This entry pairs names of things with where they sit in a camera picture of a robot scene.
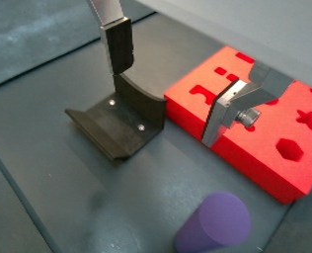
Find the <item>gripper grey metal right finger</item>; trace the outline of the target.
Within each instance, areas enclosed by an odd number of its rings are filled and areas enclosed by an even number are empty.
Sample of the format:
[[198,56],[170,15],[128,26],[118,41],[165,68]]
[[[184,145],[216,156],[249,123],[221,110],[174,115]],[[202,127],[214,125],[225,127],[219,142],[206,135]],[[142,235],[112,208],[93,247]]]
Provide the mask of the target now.
[[256,106],[281,97],[292,78],[283,72],[257,62],[249,74],[251,82],[237,79],[219,94],[210,107],[202,143],[210,147],[235,122],[251,127],[260,117]]

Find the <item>gripper black and silver left finger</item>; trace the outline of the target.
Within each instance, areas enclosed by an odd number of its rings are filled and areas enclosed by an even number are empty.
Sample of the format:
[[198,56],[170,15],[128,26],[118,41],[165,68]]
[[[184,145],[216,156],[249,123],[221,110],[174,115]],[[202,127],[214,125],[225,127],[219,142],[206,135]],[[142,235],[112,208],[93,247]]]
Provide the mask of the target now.
[[132,20],[124,14],[120,0],[86,1],[100,23],[113,74],[122,74],[134,64]]

